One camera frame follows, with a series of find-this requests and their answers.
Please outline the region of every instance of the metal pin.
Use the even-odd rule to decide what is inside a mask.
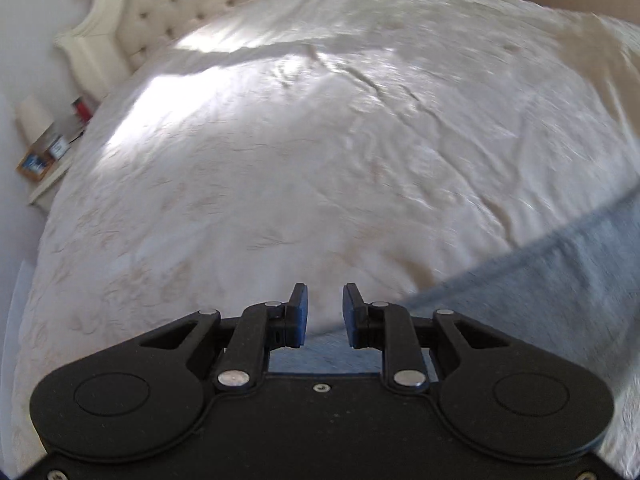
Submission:
[[[47,473],[47,480],[68,480],[68,478],[62,471],[54,469]]]
[[[218,376],[218,382],[230,388],[238,388],[249,382],[249,374],[242,370],[226,370]]]
[[[400,386],[407,386],[409,388],[417,388],[422,386],[427,377],[418,370],[400,370],[394,375],[394,381]]]
[[[314,385],[314,391],[319,394],[325,394],[331,389],[331,386],[324,383],[319,383]]]

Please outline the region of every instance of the red object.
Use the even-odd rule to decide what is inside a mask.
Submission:
[[[87,124],[93,117],[91,110],[87,108],[81,97],[74,101],[74,108],[76,109],[76,114],[84,124]]]

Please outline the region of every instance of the wrinkled fabric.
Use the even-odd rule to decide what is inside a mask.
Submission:
[[[640,29],[519,0],[255,0],[100,107],[20,329],[14,451],[48,372],[203,307],[397,301],[638,181]]]

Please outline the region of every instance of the picture frame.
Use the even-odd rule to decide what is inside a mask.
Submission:
[[[49,155],[29,149],[24,155],[16,171],[31,182],[40,182],[53,166],[54,159]]]

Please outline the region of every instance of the circular cover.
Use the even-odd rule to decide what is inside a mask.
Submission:
[[[591,449],[613,416],[606,384],[546,352],[478,350],[443,382],[440,408],[473,443],[518,462]]]
[[[146,454],[197,419],[200,381],[170,351],[110,349],[56,370],[31,397],[31,419],[47,449],[88,460]]]

